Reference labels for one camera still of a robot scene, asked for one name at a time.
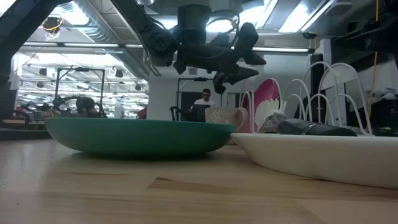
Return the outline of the beige patterned mug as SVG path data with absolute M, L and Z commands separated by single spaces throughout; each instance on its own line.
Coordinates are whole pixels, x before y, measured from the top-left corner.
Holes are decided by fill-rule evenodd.
M 207 123 L 234 125 L 237 133 L 247 133 L 250 130 L 249 113 L 244 108 L 207 108 L 205 110 L 205 121 Z

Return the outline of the black rig frame beam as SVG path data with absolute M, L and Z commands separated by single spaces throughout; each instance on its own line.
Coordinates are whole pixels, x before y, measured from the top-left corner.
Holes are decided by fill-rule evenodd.
M 14 54 L 58 5 L 70 1 L 16 0 L 0 16 L 0 88 L 9 81 Z

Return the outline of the white plate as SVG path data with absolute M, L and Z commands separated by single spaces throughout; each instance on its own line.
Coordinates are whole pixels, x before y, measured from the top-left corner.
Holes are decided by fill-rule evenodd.
M 232 134 L 258 165 L 314 179 L 398 189 L 398 138 Z

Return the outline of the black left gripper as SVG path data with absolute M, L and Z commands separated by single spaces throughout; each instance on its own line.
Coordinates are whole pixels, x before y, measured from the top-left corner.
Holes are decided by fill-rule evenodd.
M 241 57 L 248 65 L 265 65 L 267 63 L 255 52 L 246 52 L 245 45 L 235 45 L 232 49 L 210 44 L 183 44 L 177 50 L 177 60 L 173 66 L 180 75 L 187 67 L 224 73 L 229 75 L 228 83 L 234 85 L 259 74 L 257 70 L 237 65 L 236 63 Z

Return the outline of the pink plate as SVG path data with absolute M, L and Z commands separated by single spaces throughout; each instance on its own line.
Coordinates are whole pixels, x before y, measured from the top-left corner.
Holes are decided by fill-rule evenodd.
M 267 118 L 280 112 L 280 88 L 273 78 L 263 81 L 254 91 L 241 92 L 239 106 L 245 108 L 249 119 L 244 124 L 244 133 L 258 132 Z

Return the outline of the black dish brush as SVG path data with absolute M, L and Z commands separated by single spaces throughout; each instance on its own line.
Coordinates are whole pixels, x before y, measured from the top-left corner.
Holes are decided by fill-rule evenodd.
M 314 123 L 307 120 L 287 119 L 280 109 L 279 100 L 265 100 L 256 106 L 254 122 L 258 133 L 311 136 L 357 136 L 347 128 Z

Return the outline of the green plate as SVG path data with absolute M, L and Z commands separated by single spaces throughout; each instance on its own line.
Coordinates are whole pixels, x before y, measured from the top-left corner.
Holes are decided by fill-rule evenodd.
M 51 137 L 70 149 L 101 156 L 182 157 L 225 146 L 230 124 L 115 118 L 48 118 Z

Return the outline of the person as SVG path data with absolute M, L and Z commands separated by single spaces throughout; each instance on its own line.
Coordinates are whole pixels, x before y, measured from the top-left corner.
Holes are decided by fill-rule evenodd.
M 199 100 L 196 100 L 194 102 L 194 104 L 191 105 L 190 107 L 190 115 L 191 115 L 191 111 L 192 111 L 192 106 L 197 104 L 197 105 L 210 105 L 211 107 L 213 107 L 215 105 L 215 102 L 213 100 L 210 99 L 211 97 L 211 90 L 208 88 L 204 88 L 202 91 L 202 98 L 200 98 Z

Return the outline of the black background rig frame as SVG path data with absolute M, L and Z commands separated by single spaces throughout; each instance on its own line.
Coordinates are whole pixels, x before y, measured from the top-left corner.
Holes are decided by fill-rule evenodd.
M 101 94 L 100 94 L 100 101 L 99 101 L 99 116 L 103 118 L 107 118 L 106 113 L 104 112 L 103 109 L 103 92 L 104 92 L 104 79 L 105 79 L 105 69 L 98 69 L 98 68 L 86 68 L 86 67 L 70 67 L 70 68 L 58 68 L 57 69 L 57 79 L 56 79 L 56 85 L 55 85 L 55 97 L 53 100 L 53 106 L 55 109 L 59 109 L 60 104 L 58 103 L 60 101 L 60 97 L 58 95 L 58 86 L 60 83 L 60 79 L 67 75 L 70 71 L 74 70 L 75 72 L 94 72 L 94 71 L 99 71 L 102 72 L 102 77 L 101 77 Z

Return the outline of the black laptop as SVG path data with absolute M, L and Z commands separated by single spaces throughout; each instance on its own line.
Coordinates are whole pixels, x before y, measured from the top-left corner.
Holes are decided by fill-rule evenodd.
M 206 114 L 205 111 L 207 108 L 210 108 L 210 105 L 193 105 L 191 111 L 191 120 L 194 122 L 205 122 Z

